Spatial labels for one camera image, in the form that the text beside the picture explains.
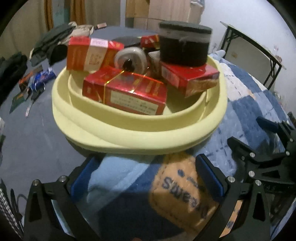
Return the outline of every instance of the black metal table frame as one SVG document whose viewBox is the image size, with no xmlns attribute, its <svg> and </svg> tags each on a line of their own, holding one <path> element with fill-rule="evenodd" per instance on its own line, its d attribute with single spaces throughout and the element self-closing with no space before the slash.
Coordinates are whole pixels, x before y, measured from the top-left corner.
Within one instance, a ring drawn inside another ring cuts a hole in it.
<svg viewBox="0 0 296 241">
<path fill-rule="evenodd" d="M 247 35 L 245 35 L 244 33 L 238 31 L 237 29 L 227 25 L 227 30 L 226 30 L 226 34 L 225 34 L 225 37 L 224 37 L 224 40 L 222 42 L 222 46 L 221 46 L 221 49 L 224 49 L 224 46 L 227 42 L 227 46 L 226 46 L 226 50 L 225 50 L 225 55 L 224 55 L 224 58 L 227 54 L 227 51 L 228 51 L 228 48 L 229 48 L 229 45 L 231 43 L 231 41 L 233 39 L 236 39 L 238 37 L 241 37 L 243 38 L 244 40 L 246 40 L 247 42 L 249 42 L 250 44 L 252 44 L 253 46 L 255 46 L 257 49 L 259 49 L 262 53 L 264 53 L 270 60 L 270 72 L 266 78 L 266 80 L 264 81 L 263 85 L 265 85 L 269 79 L 269 77 L 271 76 L 272 77 L 272 80 L 271 80 L 271 83 L 270 85 L 268 86 L 268 90 L 272 87 L 272 85 L 274 84 L 279 72 L 281 71 L 281 68 L 282 68 L 282 64 L 268 51 L 266 50 L 263 46 L 261 46 L 259 43 L 257 43 L 255 40 L 251 39 L 250 37 L 248 37 Z M 277 72 L 275 73 L 275 67 L 276 65 L 279 66 Z"/>
</svg>

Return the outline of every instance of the bed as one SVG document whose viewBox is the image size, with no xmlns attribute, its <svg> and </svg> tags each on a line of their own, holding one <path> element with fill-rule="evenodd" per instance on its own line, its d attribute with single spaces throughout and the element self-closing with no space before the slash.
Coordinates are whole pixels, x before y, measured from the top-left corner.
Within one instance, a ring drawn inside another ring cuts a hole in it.
<svg viewBox="0 0 296 241">
<path fill-rule="evenodd" d="M 148 32 L 108 27 L 95 31 L 92 37 L 113 39 L 144 34 Z M 190 203 L 194 201 L 190 192 L 194 193 L 196 184 L 191 181 L 188 186 L 184 182 L 185 186 L 182 187 L 174 180 L 182 182 L 181 179 L 185 176 L 187 180 L 191 177 L 192 162 L 196 155 L 204 153 L 225 176 L 231 175 L 239 179 L 242 169 L 231 156 L 227 138 L 234 136 L 259 153 L 284 150 L 278 136 L 267 134 L 256 122 L 258 116 L 276 122 L 289 121 L 276 98 L 240 67 L 218 55 L 214 54 L 212 57 L 219 61 L 226 77 L 228 106 L 224 119 L 207 141 L 184 152 L 163 156 L 106 154 L 100 165 L 92 166 L 86 181 L 81 183 L 83 192 L 75 197 L 74 201 L 84 218 L 103 239 L 190 241 L 210 218 L 208 213 L 214 210 L 211 209 L 212 206 L 199 206 L 201 221 L 192 215 L 182 216 L 181 213 L 174 212 L 174 207 L 164 206 L 173 202 L 181 189 L 184 196 L 186 188 L 186 193 L 189 193 L 186 194 L 187 197 L 191 195 Z M 56 63 L 53 66 L 55 73 L 58 74 L 65 64 L 65 60 Z M 42 65 L 44 68 L 48 67 L 47 61 Z M 56 126 L 52 115 L 51 88 L 52 83 L 47 84 L 45 93 L 33 105 L 27 119 L 27 103 L 9 114 L 12 98 L 19 91 L 18 86 L 0 107 L 0 116 L 6 122 L 0 177 L 8 189 L 14 189 L 23 214 L 26 202 L 22 197 L 27 196 L 34 179 L 46 183 L 57 180 L 61 175 L 69 175 L 89 154 L 88 151 L 68 142 Z M 161 180 L 163 186 L 167 187 L 166 192 L 171 194 L 166 200 L 155 198 L 159 191 L 161 193 Z M 293 202 L 287 215 L 277 226 L 277 231 L 287 221 L 294 207 Z M 70 233 L 63 224 L 62 216 L 58 216 L 64 230 Z"/>
</svg>

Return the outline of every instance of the blue gripper pad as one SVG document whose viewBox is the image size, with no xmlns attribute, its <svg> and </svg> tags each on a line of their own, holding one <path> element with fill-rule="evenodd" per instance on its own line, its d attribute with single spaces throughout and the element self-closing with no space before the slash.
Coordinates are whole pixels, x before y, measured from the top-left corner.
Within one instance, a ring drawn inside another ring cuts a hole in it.
<svg viewBox="0 0 296 241">
<path fill-rule="evenodd" d="M 196 171 L 197 171 L 197 174 L 201 176 L 213 200 L 220 203 L 223 200 L 224 193 L 226 190 L 224 190 L 223 185 L 218 180 L 214 172 L 211 170 L 211 168 L 205 161 L 205 158 L 207 157 L 204 154 L 200 154 L 196 157 L 195 159 Z"/>
<path fill-rule="evenodd" d="M 274 123 L 273 121 L 267 120 L 261 116 L 256 118 L 256 121 L 258 123 L 258 125 L 263 129 L 263 130 L 268 130 L 271 131 L 273 133 L 277 133 L 278 129 L 279 129 L 279 124 L 278 123 Z"/>
<path fill-rule="evenodd" d="M 89 185 L 89 179 L 91 177 L 91 174 L 94 170 L 97 170 L 100 163 L 96 160 L 95 157 L 93 157 L 85 166 L 85 168 L 81 171 L 79 176 L 76 178 L 76 180 L 71 185 L 71 200 L 72 202 L 78 202 L 83 194 L 87 192 L 88 185 Z"/>
</svg>

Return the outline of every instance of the black cylindrical container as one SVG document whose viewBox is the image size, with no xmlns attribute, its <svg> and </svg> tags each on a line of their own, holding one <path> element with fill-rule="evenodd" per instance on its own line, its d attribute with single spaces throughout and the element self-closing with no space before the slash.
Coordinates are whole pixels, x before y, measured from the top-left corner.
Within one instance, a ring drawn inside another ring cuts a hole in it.
<svg viewBox="0 0 296 241">
<path fill-rule="evenodd" d="M 201 66 L 207 62 L 211 28 L 179 21 L 162 21 L 159 27 L 162 61 L 186 66 Z"/>
</svg>

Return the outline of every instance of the white label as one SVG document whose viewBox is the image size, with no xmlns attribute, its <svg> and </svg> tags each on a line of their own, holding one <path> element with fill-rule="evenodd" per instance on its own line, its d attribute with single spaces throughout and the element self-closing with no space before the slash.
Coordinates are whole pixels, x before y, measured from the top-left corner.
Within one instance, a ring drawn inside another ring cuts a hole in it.
<svg viewBox="0 0 296 241">
<path fill-rule="evenodd" d="M 166 67 L 162 66 L 161 67 L 161 75 L 164 77 L 168 82 L 170 82 L 173 86 L 179 87 L 179 77 L 169 71 Z"/>
<path fill-rule="evenodd" d="M 110 102 L 145 113 L 147 115 L 155 115 L 158 109 L 157 104 L 150 103 L 148 101 L 141 100 L 116 91 L 111 91 Z"/>
<path fill-rule="evenodd" d="M 101 67 L 108 48 L 89 46 L 84 62 L 85 71 L 96 71 Z"/>
<path fill-rule="evenodd" d="M 108 48 L 108 40 L 105 39 L 91 39 L 90 46 Z"/>
</svg>

